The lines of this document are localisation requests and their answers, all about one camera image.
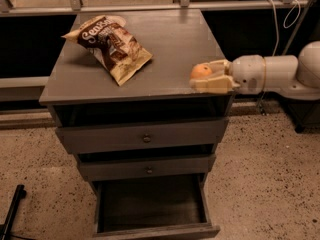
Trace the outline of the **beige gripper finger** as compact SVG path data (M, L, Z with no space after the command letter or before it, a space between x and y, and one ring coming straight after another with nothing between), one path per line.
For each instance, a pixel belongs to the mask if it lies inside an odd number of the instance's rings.
M231 62L226 59L215 60L208 63L212 75L228 75L230 71Z
M239 87L232 77L227 75L204 79L191 79L190 86L201 93L227 94Z

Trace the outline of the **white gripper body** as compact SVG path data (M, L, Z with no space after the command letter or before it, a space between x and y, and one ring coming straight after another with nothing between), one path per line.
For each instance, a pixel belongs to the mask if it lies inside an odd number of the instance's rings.
M241 56L230 65L230 75L237 84L239 94L253 95L263 90L265 82L265 60L259 55Z

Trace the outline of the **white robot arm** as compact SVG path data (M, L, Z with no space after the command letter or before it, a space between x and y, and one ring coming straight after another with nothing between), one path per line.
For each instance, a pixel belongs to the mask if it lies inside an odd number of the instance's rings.
M198 64L190 74L190 86L198 92L243 95L275 92L297 100L320 98L320 41L299 53L281 56L245 55Z

